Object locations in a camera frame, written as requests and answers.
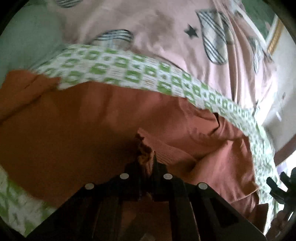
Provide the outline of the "green white patterned quilt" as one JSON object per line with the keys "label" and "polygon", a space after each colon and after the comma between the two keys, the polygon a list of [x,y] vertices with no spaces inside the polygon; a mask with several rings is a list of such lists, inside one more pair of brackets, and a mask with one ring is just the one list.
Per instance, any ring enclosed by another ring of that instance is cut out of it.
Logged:
{"label": "green white patterned quilt", "polygon": [[280,207],[269,195],[270,188],[266,184],[267,177],[278,176],[273,161],[274,148],[251,110],[242,108],[173,65],[130,51],[74,44],[32,70],[49,77],[61,77],[60,89],[95,80],[121,87],[186,97],[196,107],[222,115],[249,138],[255,182],[259,186],[259,202],[269,205],[266,228],[270,227]]}

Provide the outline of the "orange-red cloth garment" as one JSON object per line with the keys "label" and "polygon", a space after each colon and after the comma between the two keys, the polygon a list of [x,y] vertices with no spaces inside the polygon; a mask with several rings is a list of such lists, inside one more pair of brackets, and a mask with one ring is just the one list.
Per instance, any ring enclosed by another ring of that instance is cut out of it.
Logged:
{"label": "orange-red cloth garment", "polygon": [[82,185],[103,183],[152,159],[190,184],[205,182],[259,230],[260,204],[248,137],[186,98],[11,71],[1,87],[1,166],[33,197],[58,207]]}

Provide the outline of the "gold framed picture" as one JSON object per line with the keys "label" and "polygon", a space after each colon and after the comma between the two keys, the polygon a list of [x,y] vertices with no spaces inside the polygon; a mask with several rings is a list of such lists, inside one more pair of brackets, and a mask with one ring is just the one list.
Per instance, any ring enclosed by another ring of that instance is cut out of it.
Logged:
{"label": "gold framed picture", "polygon": [[283,23],[267,1],[243,0],[242,4],[264,38],[269,53],[273,54],[284,28]]}

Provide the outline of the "pink pillow with plaid hearts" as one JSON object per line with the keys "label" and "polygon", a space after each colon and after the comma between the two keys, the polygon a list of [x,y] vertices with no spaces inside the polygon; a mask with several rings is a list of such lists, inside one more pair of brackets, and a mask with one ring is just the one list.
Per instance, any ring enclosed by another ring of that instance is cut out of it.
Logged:
{"label": "pink pillow with plaid hearts", "polygon": [[241,1],[47,1],[64,39],[130,50],[193,75],[244,108],[275,90],[274,61]]}

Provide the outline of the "grey-green pillow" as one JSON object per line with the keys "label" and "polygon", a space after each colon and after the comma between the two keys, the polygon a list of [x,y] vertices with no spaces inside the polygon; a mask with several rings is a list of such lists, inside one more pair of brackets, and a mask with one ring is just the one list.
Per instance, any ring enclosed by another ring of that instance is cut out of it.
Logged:
{"label": "grey-green pillow", "polygon": [[61,23],[45,5],[20,9],[1,34],[1,83],[12,70],[36,70],[65,49]]}

